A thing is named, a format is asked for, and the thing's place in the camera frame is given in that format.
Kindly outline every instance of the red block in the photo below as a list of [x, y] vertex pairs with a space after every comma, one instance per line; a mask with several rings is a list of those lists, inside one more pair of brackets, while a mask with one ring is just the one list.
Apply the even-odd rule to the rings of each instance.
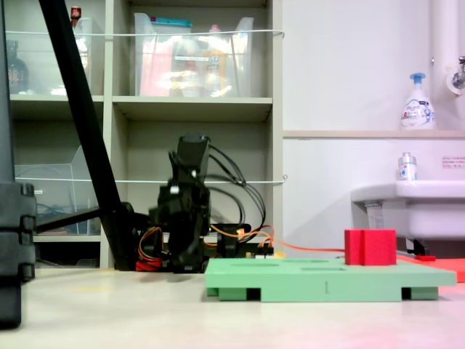
[[347, 265], [395, 265], [397, 240], [395, 230], [346, 230]]
[[364, 230], [362, 240], [362, 265], [396, 264], [395, 230]]
[[436, 256], [415, 256], [415, 259], [420, 262], [434, 262], [436, 260]]
[[344, 244], [347, 265], [362, 264], [362, 233], [363, 230], [345, 230]]

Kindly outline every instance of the label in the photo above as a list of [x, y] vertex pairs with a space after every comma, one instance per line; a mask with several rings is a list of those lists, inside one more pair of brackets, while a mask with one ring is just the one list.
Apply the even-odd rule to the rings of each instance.
[[194, 60], [196, 62], [208, 62], [207, 57], [188, 57], [188, 56], [174, 56], [175, 60]]
[[409, 100], [400, 119], [402, 127], [420, 127], [434, 123], [434, 108], [426, 100]]
[[465, 156], [443, 156], [443, 169], [465, 169]]
[[399, 180], [417, 180], [416, 165], [402, 164], [399, 166]]
[[383, 229], [384, 216], [382, 206], [380, 204], [367, 202], [365, 207], [368, 213], [368, 226], [370, 229]]

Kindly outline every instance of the floor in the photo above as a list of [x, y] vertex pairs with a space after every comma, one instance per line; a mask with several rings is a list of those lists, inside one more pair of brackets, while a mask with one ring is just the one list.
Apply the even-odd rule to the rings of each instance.
[[202, 275], [38, 270], [1, 349], [465, 348], [465, 284], [439, 301], [218, 302]]

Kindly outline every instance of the shelf board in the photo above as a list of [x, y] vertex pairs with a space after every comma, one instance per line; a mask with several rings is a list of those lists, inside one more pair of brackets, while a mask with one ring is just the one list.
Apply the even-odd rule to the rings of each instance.
[[[103, 119], [103, 96], [93, 96], [95, 111]], [[67, 96], [10, 95], [15, 121], [71, 121]]]
[[414, 139], [414, 138], [436, 138], [436, 139], [465, 139], [465, 131], [448, 131], [438, 129], [415, 129], [415, 130], [302, 130], [302, 131], [284, 131], [285, 139], [315, 139], [315, 138], [399, 138], [399, 139]]
[[268, 0], [129, 0], [137, 6], [169, 7], [266, 7]]
[[113, 103], [129, 120], [264, 122], [272, 98], [184, 98], [115, 96]]
[[100, 235], [35, 235], [34, 242], [100, 242]]

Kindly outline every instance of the soap dispenser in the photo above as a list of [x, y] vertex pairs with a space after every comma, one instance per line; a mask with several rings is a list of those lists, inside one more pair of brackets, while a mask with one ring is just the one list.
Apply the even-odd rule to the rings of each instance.
[[426, 77], [423, 73], [410, 75], [414, 89], [407, 99], [400, 126], [402, 129], [436, 129], [436, 117], [431, 100], [421, 88], [421, 80]]

